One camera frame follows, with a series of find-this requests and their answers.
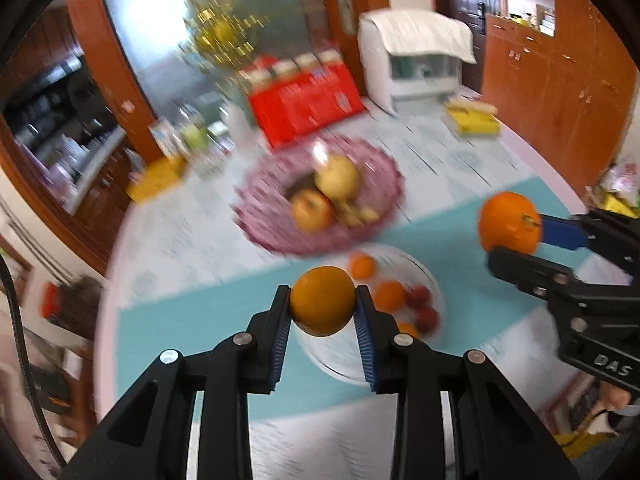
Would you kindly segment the large orange mandarin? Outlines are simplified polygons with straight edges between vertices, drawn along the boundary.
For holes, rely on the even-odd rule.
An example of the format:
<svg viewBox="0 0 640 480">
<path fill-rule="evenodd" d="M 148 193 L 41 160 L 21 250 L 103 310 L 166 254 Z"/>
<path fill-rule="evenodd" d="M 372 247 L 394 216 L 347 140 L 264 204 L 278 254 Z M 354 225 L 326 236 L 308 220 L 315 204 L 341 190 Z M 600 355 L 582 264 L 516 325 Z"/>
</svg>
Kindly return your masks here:
<svg viewBox="0 0 640 480">
<path fill-rule="evenodd" d="M 541 216 L 528 198 L 501 192 L 488 198 L 480 208 L 477 232 L 485 252 L 505 247 L 533 255 L 541 241 Z"/>
</svg>

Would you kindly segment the small mandarin plate top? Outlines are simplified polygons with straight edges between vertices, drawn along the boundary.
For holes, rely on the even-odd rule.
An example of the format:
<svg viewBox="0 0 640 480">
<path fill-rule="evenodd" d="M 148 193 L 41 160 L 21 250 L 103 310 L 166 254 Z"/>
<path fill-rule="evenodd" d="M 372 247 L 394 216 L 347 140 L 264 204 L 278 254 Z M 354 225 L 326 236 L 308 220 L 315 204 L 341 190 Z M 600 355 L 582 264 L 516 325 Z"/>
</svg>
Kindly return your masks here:
<svg viewBox="0 0 640 480">
<path fill-rule="evenodd" d="M 349 256 L 348 272 L 356 281 L 367 281 L 378 273 L 378 263 L 365 252 L 353 252 Z"/>
</svg>

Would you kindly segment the spotted ripe banana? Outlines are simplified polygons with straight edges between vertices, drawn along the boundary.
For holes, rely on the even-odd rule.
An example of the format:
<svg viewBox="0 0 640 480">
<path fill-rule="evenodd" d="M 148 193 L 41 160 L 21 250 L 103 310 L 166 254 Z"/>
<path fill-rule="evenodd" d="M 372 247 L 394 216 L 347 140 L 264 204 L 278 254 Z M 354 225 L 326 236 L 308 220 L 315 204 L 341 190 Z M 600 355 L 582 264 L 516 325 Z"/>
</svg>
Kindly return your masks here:
<svg viewBox="0 0 640 480">
<path fill-rule="evenodd" d="M 347 200 L 337 200 L 334 203 L 334 209 L 337 221 L 349 229 L 376 223 L 381 219 L 380 214 L 375 209 L 360 207 Z"/>
</svg>

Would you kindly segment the small yellow-orange mandarin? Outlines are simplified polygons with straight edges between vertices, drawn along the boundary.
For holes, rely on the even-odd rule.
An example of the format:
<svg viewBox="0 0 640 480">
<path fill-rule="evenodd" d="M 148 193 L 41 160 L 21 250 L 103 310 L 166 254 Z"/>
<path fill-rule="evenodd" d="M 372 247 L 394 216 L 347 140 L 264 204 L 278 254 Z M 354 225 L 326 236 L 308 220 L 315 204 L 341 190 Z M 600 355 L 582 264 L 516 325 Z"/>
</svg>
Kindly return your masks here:
<svg viewBox="0 0 640 480">
<path fill-rule="evenodd" d="M 307 271 L 291 289 L 291 318 L 311 336 L 327 337 L 339 332 L 354 315 L 355 307 L 355 284 L 336 266 L 317 266 Z"/>
</svg>

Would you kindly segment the yellow pear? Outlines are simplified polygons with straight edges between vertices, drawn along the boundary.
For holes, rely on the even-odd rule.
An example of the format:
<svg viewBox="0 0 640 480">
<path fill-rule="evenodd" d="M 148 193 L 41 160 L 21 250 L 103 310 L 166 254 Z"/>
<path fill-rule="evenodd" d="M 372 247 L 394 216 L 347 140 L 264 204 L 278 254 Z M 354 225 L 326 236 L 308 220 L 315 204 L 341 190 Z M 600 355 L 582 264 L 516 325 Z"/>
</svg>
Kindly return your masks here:
<svg viewBox="0 0 640 480">
<path fill-rule="evenodd" d="M 344 155 L 330 155 L 314 177 L 314 184 L 329 200 L 352 200 L 361 182 L 358 167 Z"/>
</svg>

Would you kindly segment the red apple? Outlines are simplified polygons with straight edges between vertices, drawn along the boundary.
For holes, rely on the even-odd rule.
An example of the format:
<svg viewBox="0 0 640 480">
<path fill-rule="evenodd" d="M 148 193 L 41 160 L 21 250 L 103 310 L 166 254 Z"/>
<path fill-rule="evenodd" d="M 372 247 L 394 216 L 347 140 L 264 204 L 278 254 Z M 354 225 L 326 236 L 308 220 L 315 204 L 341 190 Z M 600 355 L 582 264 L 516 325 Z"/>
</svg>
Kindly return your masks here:
<svg viewBox="0 0 640 480">
<path fill-rule="evenodd" d="M 332 203 L 318 191 L 299 191 L 290 203 L 294 223 L 303 232 L 317 233 L 335 220 Z"/>
</svg>

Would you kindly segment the dark avocado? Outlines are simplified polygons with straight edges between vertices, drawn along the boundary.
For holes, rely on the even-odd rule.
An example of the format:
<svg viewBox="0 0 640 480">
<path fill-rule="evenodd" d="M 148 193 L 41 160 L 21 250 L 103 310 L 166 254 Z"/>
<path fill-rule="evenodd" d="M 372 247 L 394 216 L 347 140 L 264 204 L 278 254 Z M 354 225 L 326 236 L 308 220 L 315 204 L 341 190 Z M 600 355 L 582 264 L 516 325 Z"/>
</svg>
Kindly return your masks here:
<svg viewBox="0 0 640 480">
<path fill-rule="evenodd" d="M 308 174 L 302 174 L 284 190 L 283 196 L 290 200 L 299 191 L 317 191 L 318 188 L 314 180 L 316 180 L 316 174 L 313 171 L 308 172 Z"/>
</svg>

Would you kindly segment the wooden cabinet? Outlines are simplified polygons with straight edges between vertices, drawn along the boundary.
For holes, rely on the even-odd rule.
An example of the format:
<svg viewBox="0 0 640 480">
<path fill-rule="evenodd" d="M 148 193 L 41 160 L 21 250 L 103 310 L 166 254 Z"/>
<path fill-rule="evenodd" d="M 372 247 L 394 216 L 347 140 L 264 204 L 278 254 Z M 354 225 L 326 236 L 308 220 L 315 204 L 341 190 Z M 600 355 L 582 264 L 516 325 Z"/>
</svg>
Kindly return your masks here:
<svg viewBox="0 0 640 480">
<path fill-rule="evenodd" d="M 553 0 L 554 32 L 487 15 L 482 90 L 499 119 L 578 194 L 623 145 L 638 70 L 590 0 Z"/>
</svg>

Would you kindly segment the teal patterned tablecloth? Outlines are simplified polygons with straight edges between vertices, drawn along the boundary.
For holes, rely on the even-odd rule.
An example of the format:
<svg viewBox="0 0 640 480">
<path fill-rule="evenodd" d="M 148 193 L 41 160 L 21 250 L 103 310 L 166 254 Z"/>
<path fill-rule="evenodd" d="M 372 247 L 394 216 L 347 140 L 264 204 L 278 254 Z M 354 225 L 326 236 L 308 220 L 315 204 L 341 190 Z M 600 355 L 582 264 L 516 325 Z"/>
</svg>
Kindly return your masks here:
<svg viewBox="0 0 640 480">
<path fill-rule="evenodd" d="M 96 336 L 96 404 L 132 450 L 168 435 L 160 478 L 418 479 L 458 458 L 460 396 L 527 429 L 593 382 L 559 358 L 550 297 L 626 290 L 589 248 L 572 189 L 516 134 L 465 140 L 442 113 L 375 112 L 229 176 L 134 205 Z"/>
</svg>

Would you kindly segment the red pot on floor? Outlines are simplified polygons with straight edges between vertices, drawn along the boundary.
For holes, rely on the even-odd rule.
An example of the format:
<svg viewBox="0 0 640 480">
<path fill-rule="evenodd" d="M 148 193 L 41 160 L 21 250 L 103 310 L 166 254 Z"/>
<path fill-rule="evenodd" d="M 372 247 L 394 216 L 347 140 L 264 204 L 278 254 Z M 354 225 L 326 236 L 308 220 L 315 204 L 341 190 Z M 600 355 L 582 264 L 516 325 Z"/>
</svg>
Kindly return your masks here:
<svg viewBox="0 0 640 480">
<path fill-rule="evenodd" d="M 61 311 L 61 289 L 57 284 L 47 282 L 44 285 L 40 304 L 40 315 L 46 320 L 52 320 Z"/>
</svg>

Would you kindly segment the yellow tissue pack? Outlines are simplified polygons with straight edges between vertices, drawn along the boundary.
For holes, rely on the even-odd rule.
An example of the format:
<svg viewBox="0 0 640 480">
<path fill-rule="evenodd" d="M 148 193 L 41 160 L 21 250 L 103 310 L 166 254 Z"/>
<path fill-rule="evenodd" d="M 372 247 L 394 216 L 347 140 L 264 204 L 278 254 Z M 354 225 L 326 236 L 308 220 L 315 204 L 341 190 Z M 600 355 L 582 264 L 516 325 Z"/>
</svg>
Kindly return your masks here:
<svg viewBox="0 0 640 480">
<path fill-rule="evenodd" d="M 451 98 L 445 103 L 442 121 L 457 136 L 498 136 L 500 122 L 495 105 L 465 98 Z"/>
</svg>

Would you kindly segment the white countertop appliance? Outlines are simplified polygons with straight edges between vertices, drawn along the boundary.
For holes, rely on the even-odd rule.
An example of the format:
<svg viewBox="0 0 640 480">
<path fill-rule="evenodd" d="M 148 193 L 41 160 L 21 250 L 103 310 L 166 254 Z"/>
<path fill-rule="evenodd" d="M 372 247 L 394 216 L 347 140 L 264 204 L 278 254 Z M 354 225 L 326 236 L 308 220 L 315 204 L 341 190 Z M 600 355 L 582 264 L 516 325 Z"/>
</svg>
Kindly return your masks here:
<svg viewBox="0 0 640 480">
<path fill-rule="evenodd" d="M 369 99 L 388 114 L 417 110 L 431 101 L 456 94 L 462 67 L 457 58 L 442 54 L 390 55 L 371 23 L 359 18 L 358 47 Z"/>
</svg>

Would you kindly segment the pink glass fruit bowl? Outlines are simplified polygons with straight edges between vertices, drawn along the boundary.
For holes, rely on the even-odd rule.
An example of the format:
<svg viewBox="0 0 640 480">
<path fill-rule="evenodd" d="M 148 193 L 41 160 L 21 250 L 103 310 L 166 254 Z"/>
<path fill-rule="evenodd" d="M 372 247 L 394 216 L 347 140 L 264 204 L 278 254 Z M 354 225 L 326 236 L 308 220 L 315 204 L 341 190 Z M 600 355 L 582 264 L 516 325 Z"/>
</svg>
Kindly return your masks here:
<svg viewBox="0 0 640 480">
<path fill-rule="evenodd" d="M 274 254 L 311 256 L 380 234 L 404 178 L 382 148 L 329 134 L 262 156 L 236 194 L 234 220 L 248 240 Z"/>
</svg>

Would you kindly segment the yellow cardboard box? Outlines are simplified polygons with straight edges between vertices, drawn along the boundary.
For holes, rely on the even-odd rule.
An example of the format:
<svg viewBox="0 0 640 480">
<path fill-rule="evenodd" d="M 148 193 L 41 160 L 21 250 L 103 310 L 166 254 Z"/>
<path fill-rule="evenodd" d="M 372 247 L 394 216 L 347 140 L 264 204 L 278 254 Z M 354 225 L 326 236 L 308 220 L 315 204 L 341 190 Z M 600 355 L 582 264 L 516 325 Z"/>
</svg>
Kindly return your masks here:
<svg viewBox="0 0 640 480">
<path fill-rule="evenodd" d="M 164 158 L 153 162 L 131 182 L 127 194 L 133 202 L 140 204 L 163 193 L 181 182 L 186 170 L 186 160 L 181 157 Z"/>
</svg>

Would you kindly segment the white towel on appliance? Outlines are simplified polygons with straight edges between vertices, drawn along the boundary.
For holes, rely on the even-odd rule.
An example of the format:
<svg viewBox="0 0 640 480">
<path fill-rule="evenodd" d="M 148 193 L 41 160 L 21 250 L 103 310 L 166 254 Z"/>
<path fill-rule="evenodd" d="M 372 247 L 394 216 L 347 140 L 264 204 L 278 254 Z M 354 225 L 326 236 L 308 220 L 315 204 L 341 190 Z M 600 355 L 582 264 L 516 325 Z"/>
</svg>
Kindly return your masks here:
<svg viewBox="0 0 640 480">
<path fill-rule="evenodd" d="M 466 64 L 477 63 L 472 30 L 462 21 L 423 9 L 381 9 L 360 18 L 374 26 L 390 55 L 442 54 Z"/>
</svg>

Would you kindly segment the red paper cup package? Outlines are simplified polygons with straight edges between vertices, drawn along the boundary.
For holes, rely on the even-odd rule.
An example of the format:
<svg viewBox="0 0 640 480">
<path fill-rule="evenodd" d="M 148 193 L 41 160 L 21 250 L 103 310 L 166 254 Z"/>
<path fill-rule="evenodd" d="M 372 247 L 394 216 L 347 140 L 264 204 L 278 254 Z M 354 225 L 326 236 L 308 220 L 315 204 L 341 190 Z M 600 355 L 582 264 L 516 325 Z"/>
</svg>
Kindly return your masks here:
<svg viewBox="0 0 640 480">
<path fill-rule="evenodd" d="M 250 92 L 248 102 L 273 150 L 364 111 L 355 81 L 342 61 L 268 84 Z"/>
</svg>

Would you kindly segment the clear plastic bottle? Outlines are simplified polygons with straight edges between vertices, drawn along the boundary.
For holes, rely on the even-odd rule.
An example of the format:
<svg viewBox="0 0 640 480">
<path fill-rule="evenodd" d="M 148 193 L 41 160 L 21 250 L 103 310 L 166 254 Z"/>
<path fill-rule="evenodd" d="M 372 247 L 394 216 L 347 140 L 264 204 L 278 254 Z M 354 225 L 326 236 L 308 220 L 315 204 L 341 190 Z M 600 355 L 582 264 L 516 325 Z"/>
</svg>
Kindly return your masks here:
<svg viewBox="0 0 640 480">
<path fill-rule="evenodd" d="M 206 121 L 202 114 L 187 102 L 178 107 L 178 130 L 192 159 L 205 154 L 208 147 Z"/>
</svg>

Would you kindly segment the white squeeze bottle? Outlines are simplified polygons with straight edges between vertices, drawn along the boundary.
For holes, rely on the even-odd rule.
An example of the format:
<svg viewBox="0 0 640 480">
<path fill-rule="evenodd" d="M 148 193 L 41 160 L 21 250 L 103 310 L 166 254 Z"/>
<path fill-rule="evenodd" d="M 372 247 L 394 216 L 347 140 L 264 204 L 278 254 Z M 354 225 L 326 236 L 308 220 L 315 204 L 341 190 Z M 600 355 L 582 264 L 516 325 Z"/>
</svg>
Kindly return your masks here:
<svg viewBox="0 0 640 480">
<path fill-rule="evenodd" d="M 224 123 L 238 151 L 250 151 L 255 147 L 255 127 L 247 119 L 244 110 L 231 101 L 224 102 Z"/>
</svg>

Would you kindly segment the gold door ornament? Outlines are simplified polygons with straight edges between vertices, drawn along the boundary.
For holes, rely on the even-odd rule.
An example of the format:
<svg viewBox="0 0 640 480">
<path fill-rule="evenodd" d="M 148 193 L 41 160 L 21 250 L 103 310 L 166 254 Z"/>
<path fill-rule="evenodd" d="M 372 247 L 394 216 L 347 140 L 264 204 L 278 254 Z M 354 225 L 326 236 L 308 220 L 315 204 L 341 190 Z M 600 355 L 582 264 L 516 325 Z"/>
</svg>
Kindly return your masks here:
<svg viewBox="0 0 640 480">
<path fill-rule="evenodd" d="M 186 0 L 180 55 L 200 72 L 233 74 L 254 61 L 260 31 L 269 23 L 234 0 Z"/>
</svg>

